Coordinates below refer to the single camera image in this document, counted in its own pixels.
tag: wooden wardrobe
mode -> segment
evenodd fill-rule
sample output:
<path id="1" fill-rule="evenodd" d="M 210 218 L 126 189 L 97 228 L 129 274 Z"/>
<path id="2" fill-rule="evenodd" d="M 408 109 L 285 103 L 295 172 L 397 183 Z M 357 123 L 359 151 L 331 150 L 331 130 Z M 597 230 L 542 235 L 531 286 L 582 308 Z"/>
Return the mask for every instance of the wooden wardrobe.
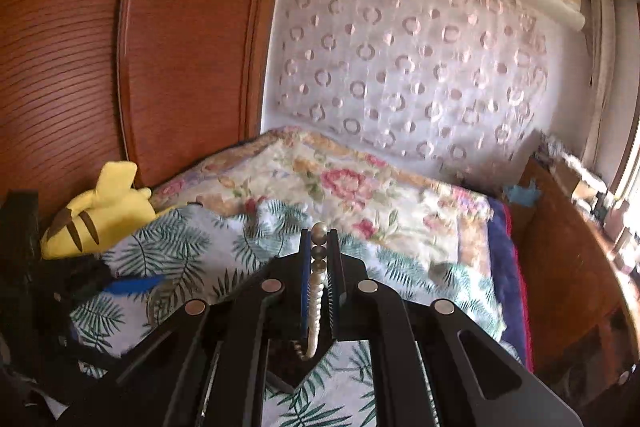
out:
<path id="1" fill-rule="evenodd" d="M 0 200 L 46 221 L 107 160 L 155 186 L 255 136 L 275 0 L 0 0 Z"/>

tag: floral blanket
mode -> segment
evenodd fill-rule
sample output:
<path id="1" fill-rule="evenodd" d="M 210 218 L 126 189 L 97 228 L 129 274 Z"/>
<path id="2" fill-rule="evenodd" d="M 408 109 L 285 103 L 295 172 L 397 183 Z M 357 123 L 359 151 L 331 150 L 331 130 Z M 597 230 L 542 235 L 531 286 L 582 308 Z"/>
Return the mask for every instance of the floral blanket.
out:
<path id="1" fill-rule="evenodd" d="M 199 201 L 223 216 L 277 198 L 314 219 L 429 269 L 463 263 L 490 274 L 487 199 L 388 165 L 321 134 L 270 131 L 255 142 L 211 156 L 155 190 L 157 210 Z"/>
<path id="2" fill-rule="evenodd" d="M 251 212 L 231 217 L 194 204 L 171 210 L 104 255 L 115 274 L 162 274 L 170 283 L 155 292 L 151 305 L 148 295 L 108 293 L 86 302 L 72 312 L 79 338 L 119 355 L 186 300 L 218 302 L 271 257 L 296 251 L 300 230 L 313 222 L 300 208 L 268 198 L 256 201 Z M 393 287 L 403 298 L 423 304 L 449 298 L 500 339 L 504 322 L 490 277 L 460 263 L 434 262 L 426 267 L 421 259 L 393 251 L 382 241 L 363 241 L 351 234 L 340 236 L 340 248 L 362 259 L 370 277 Z M 101 376 L 95 367 L 83 369 Z M 374 406 L 367 343 L 338 343 L 295 394 L 267 390 L 262 424 L 373 426 Z"/>

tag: wood panel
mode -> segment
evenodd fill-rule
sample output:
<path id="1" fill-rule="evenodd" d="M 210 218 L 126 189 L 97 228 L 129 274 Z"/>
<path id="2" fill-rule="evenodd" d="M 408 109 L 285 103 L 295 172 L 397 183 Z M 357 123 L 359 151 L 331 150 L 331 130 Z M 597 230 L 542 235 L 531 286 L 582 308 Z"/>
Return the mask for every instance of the wood panel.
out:
<path id="1" fill-rule="evenodd" d="M 555 180 L 530 159 L 520 179 L 542 196 L 518 245 L 534 365 L 544 371 L 620 307 L 620 289 L 593 233 Z"/>
<path id="2" fill-rule="evenodd" d="M 115 89 L 120 0 L 0 0 L 0 198 L 40 193 L 46 221 L 124 158 Z"/>
<path id="3" fill-rule="evenodd" d="M 157 185 L 246 137 L 257 5 L 122 0 L 118 87 L 138 183 Z"/>
<path id="4" fill-rule="evenodd" d="M 254 138 L 260 134 L 264 78 L 275 4 L 276 0 L 258 0 L 247 89 L 246 138 Z"/>

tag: pikachu plush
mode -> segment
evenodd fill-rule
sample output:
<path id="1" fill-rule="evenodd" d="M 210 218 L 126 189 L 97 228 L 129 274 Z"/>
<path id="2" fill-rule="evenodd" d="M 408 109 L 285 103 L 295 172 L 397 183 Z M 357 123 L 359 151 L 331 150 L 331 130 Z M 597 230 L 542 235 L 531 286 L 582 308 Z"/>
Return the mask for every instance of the pikachu plush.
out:
<path id="1" fill-rule="evenodd" d="M 156 219 L 149 188 L 131 188 L 138 166 L 107 162 L 94 190 L 69 201 L 40 242 L 43 259 L 60 259 L 109 250 Z"/>

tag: plush toy ear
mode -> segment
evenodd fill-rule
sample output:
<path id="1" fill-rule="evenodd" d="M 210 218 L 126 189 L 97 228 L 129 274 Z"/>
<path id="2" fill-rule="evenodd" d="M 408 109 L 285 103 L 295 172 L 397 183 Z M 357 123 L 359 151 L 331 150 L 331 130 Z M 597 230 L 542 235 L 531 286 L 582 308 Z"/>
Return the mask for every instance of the plush toy ear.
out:
<path id="1" fill-rule="evenodd" d="M 101 200 L 119 198 L 131 188 L 137 171 L 138 166 L 133 162 L 105 163 L 95 184 L 95 195 Z"/>

